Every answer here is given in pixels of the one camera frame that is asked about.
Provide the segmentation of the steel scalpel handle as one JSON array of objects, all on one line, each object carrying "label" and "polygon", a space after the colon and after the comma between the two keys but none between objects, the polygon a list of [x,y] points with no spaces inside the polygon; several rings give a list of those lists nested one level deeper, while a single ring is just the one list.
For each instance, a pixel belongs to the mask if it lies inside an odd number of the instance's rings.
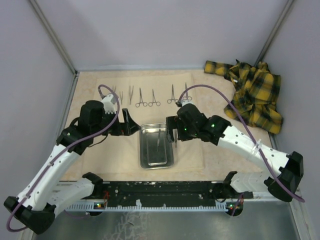
[{"label": "steel scalpel handle", "polygon": [[178,146],[178,130],[176,129],[174,132],[174,146],[177,148]]},{"label": "steel scalpel handle", "polygon": [[158,130],[158,137],[157,137],[157,147],[156,147],[156,151],[159,151],[159,147],[160,147],[160,141],[161,141],[161,129]]}]

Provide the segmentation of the steel hemostat forceps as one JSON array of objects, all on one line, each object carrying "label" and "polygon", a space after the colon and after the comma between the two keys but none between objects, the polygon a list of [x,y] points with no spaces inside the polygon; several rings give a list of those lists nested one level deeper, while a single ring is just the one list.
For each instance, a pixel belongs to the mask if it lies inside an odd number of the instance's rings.
[{"label": "steel hemostat forceps", "polygon": [[148,106],[149,107],[153,107],[153,106],[159,107],[160,105],[161,105],[161,103],[156,100],[155,92],[152,89],[152,100],[148,103]]}]

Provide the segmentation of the steel clamp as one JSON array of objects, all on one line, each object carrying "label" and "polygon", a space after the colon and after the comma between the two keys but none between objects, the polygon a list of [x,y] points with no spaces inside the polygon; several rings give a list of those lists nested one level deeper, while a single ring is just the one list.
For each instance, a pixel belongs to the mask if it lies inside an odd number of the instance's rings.
[{"label": "steel clamp", "polygon": [[135,107],[136,107],[136,108],[139,108],[139,107],[141,107],[141,106],[147,107],[147,106],[148,106],[148,103],[143,100],[142,89],[139,88],[139,100],[138,100],[138,102],[135,104]]}]

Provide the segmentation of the steel surgical scissors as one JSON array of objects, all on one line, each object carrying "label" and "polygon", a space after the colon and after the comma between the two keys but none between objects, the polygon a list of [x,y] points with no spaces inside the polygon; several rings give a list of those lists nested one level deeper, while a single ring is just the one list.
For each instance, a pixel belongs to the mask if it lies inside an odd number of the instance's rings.
[{"label": "steel surgical scissors", "polygon": [[[187,88],[188,88],[187,83],[185,83],[184,86],[185,86],[185,90],[187,90]],[[189,96],[188,91],[186,91],[182,99],[191,101],[193,98],[191,96]]]}]

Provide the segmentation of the beige cloth wrap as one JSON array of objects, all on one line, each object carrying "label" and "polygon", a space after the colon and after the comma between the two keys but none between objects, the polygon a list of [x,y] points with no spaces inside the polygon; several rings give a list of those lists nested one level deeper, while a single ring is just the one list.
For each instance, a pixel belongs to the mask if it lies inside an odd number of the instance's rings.
[{"label": "beige cloth wrap", "polygon": [[[174,75],[156,75],[141,77],[114,77],[99,78],[97,85],[116,86],[117,94],[123,91],[122,108],[127,108],[133,120],[140,126],[145,124],[165,123],[166,117],[176,115],[178,108],[175,103],[167,104],[171,97],[172,84],[174,94],[178,99],[194,81],[190,73]],[[134,86],[133,97],[129,104],[129,87]],[[142,91],[143,100],[149,103],[152,100],[152,90],[160,106],[140,106],[135,104],[139,101],[139,88]],[[95,174],[124,174],[142,173],[143,168],[139,163],[139,134],[132,136],[109,136],[104,142],[102,137],[94,140],[95,146],[85,150],[83,154],[82,170]],[[204,168],[202,144],[200,140],[179,141],[177,148],[173,147],[174,164],[164,169],[163,172],[186,172],[198,171]]]}]

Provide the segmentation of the long steel tweezers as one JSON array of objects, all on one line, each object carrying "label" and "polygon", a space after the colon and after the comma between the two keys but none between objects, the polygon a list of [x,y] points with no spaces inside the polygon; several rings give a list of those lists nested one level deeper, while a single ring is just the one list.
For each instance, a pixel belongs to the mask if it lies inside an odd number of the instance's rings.
[{"label": "long steel tweezers", "polygon": [[130,85],[129,86],[129,104],[132,104],[132,98],[133,98],[133,93],[134,93],[134,86]]}]

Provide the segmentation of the steel instrument tray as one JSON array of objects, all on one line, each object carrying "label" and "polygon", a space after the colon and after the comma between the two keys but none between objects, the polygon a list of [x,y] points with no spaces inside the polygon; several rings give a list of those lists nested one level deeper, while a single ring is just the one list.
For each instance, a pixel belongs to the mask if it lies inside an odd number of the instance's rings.
[{"label": "steel instrument tray", "polygon": [[[158,131],[161,130],[160,145],[157,152]],[[145,170],[165,169],[174,165],[172,144],[167,137],[165,123],[144,124],[139,131],[140,166]]]}]

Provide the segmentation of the short steel tweezers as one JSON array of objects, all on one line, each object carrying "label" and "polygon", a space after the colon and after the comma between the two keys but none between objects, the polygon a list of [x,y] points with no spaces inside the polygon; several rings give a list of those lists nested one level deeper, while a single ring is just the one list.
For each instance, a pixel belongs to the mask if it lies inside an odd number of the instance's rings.
[{"label": "short steel tweezers", "polygon": [[119,98],[120,98],[120,103],[123,104],[123,99],[124,99],[124,92],[123,91],[119,92]]}]

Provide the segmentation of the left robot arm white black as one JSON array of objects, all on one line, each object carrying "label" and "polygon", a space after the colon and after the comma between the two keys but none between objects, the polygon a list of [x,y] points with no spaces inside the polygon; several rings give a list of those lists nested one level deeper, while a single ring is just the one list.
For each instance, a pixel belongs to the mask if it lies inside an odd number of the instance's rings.
[{"label": "left robot arm white black", "polygon": [[11,220],[16,219],[24,225],[22,230],[42,234],[73,203],[87,197],[101,197],[104,181],[92,172],[85,173],[58,194],[52,191],[69,167],[92,146],[95,137],[131,136],[140,129],[128,109],[97,100],[87,101],[79,116],[61,132],[49,158],[32,181],[18,196],[9,196],[4,201],[4,207],[10,212],[7,230],[17,232],[10,227]]}]

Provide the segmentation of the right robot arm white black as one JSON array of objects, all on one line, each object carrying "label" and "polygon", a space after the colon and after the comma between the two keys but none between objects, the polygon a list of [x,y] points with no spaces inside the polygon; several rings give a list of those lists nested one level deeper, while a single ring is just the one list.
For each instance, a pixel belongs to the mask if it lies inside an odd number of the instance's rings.
[{"label": "right robot arm white black", "polygon": [[304,159],[300,153],[293,151],[288,154],[254,141],[225,118],[218,115],[206,117],[192,103],[183,105],[176,115],[168,116],[166,126],[171,143],[200,139],[229,149],[263,170],[260,176],[233,173],[230,181],[223,185],[227,197],[267,190],[283,202],[289,203],[294,199],[304,175]]}]

